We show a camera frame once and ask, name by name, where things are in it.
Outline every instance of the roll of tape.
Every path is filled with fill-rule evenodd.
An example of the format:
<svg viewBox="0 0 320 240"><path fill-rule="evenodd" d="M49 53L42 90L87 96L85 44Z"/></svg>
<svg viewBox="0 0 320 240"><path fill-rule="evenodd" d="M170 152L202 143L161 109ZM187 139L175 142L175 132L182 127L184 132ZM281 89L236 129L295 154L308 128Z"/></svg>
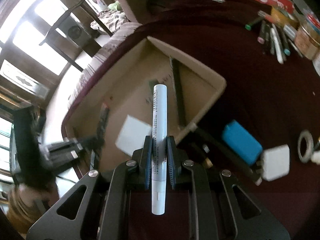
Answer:
<svg viewBox="0 0 320 240"><path fill-rule="evenodd" d="M302 156L300 148L301 148L301 142L302 142L303 139L306 140L307 150L306 150L306 153ZM312 135L308 130L303 130L300 133L300 136L299 136L299 139L298 139L298 155L299 155L299 158L303 163L307 163L310 160L312 154L313 154L313 138L312 138Z"/></svg>

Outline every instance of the metal bolt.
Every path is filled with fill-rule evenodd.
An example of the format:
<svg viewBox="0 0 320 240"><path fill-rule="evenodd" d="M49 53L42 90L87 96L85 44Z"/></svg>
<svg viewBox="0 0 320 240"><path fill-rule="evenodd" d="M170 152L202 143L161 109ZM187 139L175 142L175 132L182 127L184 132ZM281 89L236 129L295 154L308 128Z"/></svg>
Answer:
<svg viewBox="0 0 320 240"><path fill-rule="evenodd" d="M193 166L194 162L192 160L185 160L184 165L186 166Z"/></svg>
<svg viewBox="0 0 320 240"><path fill-rule="evenodd" d="M137 164L137 162L135 160L128 160L127 161L127 166L129 167L133 167Z"/></svg>
<svg viewBox="0 0 320 240"><path fill-rule="evenodd" d="M231 176L231 171L229 171L229 170L223 170L223 171L221 172L221 174L222 174L223 176L225 176L225 177L230 177L230 176Z"/></svg>
<svg viewBox="0 0 320 240"><path fill-rule="evenodd" d="M209 152L210 152L210 149L209 149L209 147L208 147L206 144L204 144L204 145L202 146L202 148L203 148L203 150L204 150L206 153L209 153Z"/></svg>
<svg viewBox="0 0 320 240"><path fill-rule="evenodd" d="M99 172L96 171L96 170L91 170L91 171L89 171L89 176L90 176L90 177L97 177L98 174L99 174Z"/></svg>

